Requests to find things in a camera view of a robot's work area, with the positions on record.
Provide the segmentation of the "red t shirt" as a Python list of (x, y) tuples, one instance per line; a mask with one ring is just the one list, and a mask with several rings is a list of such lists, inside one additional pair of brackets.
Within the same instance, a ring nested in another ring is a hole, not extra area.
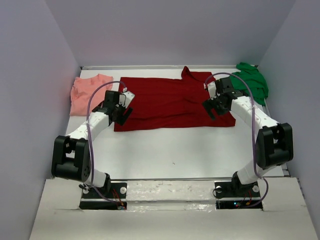
[(132, 113), (124, 123), (114, 125), (115, 132), (153, 130), (159, 128), (234, 127), (230, 114), (210, 117), (202, 103), (209, 98), (204, 83), (211, 72), (190, 71), (184, 67), (180, 78), (122, 77), (135, 97)]

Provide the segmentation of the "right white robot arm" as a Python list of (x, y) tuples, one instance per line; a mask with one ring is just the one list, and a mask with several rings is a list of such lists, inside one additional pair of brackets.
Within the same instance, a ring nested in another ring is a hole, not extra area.
[(215, 81), (206, 79), (204, 89), (209, 99), (203, 107), (212, 120), (215, 116), (234, 113), (251, 128), (252, 160), (236, 171), (230, 181), (217, 183), (213, 195), (217, 199), (242, 197), (256, 186), (264, 175), (294, 157), (293, 129), (280, 123), (256, 107), (252, 91), (234, 88), (230, 74)]

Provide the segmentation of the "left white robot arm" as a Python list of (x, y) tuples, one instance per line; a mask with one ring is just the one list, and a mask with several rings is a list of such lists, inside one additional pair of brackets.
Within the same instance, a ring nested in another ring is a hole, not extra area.
[(95, 168), (93, 141), (112, 123), (124, 125), (133, 111), (130, 103), (134, 98), (128, 90), (107, 90), (104, 100), (89, 110), (84, 123), (54, 140), (51, 174), (83, 183), (105, 198), (111, 189), (111, 177)]

